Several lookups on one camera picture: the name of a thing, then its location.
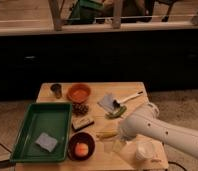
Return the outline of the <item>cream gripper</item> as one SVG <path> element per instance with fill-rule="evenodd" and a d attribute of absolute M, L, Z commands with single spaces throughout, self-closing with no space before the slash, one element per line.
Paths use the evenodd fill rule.
<path fill-rule="evenodd" d="M 106 153 L 111 153 L 111 152 L 119 153 L 128 144 L 129 144 L 128 141 L 119 140 L 119 139 L 103 142 L 104 151 Z"/>

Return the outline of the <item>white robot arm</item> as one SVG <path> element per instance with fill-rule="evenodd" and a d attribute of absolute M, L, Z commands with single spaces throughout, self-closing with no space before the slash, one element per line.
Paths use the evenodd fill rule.
<path fill-rule="evenodd" d="M 198 159 L 198 131 L 158 119 L 159 109 L 151 102 L 138 106 L 116 126 L 118 137 L 130 141 L 138 134 L 161 141 Z"/>

